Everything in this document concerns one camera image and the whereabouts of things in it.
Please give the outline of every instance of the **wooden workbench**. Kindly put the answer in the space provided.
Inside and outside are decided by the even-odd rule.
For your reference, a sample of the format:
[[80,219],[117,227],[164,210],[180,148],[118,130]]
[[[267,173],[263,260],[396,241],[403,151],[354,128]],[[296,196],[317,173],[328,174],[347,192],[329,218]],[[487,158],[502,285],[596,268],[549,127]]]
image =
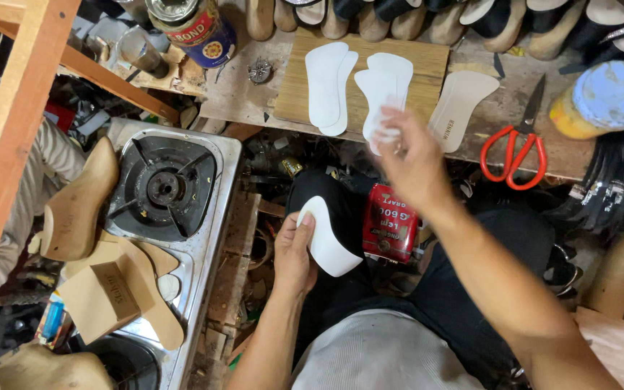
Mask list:
[[[251,40],[246,31],[244,0],[221,0],[219,4],[223,14],[237,30],[237,52],[222,70],[217,82],[218,69],[209,69],[204,73],[203,84],[196,83],[198,88],[183,90],[182,93],[203,95],[202,117],[320,134],[314,126],[273,117],[275,99],[283,81],[295,33],[274,30],[273,36],[264,42]],[[424,33],[417,40],[427,42],[427,34]],[[481,41],[480,36],[469,31],[463,43],[452,48],[448,72],[472,69],[497,75],[493,67],[493,54],[482,48]],[[526,48],[528,39],[523,39],[517,45]],[[266,84],[253,85],[247,80],[247,66],[258,57],[268,59],[276,70]],[[547,116],[550,102],[578,76],[559,75],[558,70],[565,65],[578,63],[577,55],[567,51],[556,60],[542,62],[529,56],[501,54],[500,60],[505,72],[500,88],[476,107],[461,147],[447,157],[478,162],[481,146],[487,137],[507,124],[519,124],[529,95],[540,76],[546,73],[548,82],[535,129],[545,141],[548,174],[580,180],[591,159],[594,142],[566,139],[555,130]],[[268,120],[265,120],[264,113],[268,114]],[[338,137],[364,142],[359,134],[354,133],[343,133]],[[521,147],[524,138],[519,138],[518,147]],[[489,163],[502,165],[505,147],[504,140],[496,143],[488,155]],[[521,166],[535,171],[538,167],[536,153],[529,153]]]

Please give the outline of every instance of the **burner grate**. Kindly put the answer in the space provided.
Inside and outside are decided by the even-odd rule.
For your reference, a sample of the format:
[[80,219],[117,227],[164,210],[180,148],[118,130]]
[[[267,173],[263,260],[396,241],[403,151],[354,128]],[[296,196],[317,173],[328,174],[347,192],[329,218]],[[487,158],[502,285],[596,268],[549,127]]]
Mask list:
[[167,242],[199,230],[213,191],[216,161],[205,147],[169,137],[131,139],[108,220],[130,233]]

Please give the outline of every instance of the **wooden frame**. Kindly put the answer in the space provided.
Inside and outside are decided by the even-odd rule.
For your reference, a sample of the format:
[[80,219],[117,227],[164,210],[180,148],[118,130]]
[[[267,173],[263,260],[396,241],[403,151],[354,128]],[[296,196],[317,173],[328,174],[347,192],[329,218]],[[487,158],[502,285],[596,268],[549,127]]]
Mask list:
[[176,110],[66,45],[80,3],[0,0],[0,31],[16,38],[0,83],[0,238],[60,62],[123,99],[178,121]]

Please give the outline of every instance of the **red scissors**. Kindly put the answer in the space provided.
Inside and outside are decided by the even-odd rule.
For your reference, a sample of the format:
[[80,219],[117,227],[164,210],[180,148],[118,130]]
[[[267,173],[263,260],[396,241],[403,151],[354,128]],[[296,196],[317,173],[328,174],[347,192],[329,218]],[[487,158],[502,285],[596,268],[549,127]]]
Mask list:
[[[498,131],[497,133],[490,136],[490,138],[485,141],[485,144],[481,148],[481,170],[486,178],[489,178],[491,181],[500,182],[503,180],[507,180],[507,185],[509,185],[514,190],[528,190],[538,184],[539,181],[546,174],[546,167],[548,166],[548,160],[546,157],[546,149],[543,147],[543,140],[536,135],[533,131],[533,123],[536,120],[536,115],[538,114],[538,110],[541,107],[541,101],[543,100],[543,89],[546,85],[546,75],[544,74],[539,80],[538,84],[536,84],[536,89],[533,91],[531,98],[529,99],[528,104],[526,105],[526,109],[524,111],[524,120],[521,121],[521,124],[517,126],[515,129],[514,126],[509,125],[506,128]],[[507,140],[507,151],[505,153],[505,166],[503,169],[503,173],[500,176],[495,176],[488,170],[488,166],[486,165],[488,149],[490,146],[495,143],[501,137],[504,137],[509,133],[510,137]],[[512,157],[515,154],[515,142],[516,136],[521,134],[528,134],[526,137],[526,143],[521,148],[519,153],[515,157],[515,161],[512,162]],[[526,157],[526,154],[531,149],[531,146],[536,144],[536,149],[538,149],[538,172],[533,179],[524,184],[518,185],[515,183],[512,175],[516,172],[517,168],[519,168],[519,164]]]

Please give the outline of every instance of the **cardboard box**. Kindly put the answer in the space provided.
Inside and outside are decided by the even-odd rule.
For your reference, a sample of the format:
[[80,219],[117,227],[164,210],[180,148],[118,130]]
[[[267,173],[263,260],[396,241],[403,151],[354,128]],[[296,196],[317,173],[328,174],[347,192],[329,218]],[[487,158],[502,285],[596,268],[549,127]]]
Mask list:
[[84,268],[57,290],[86,344],[141,315],[113,261]]

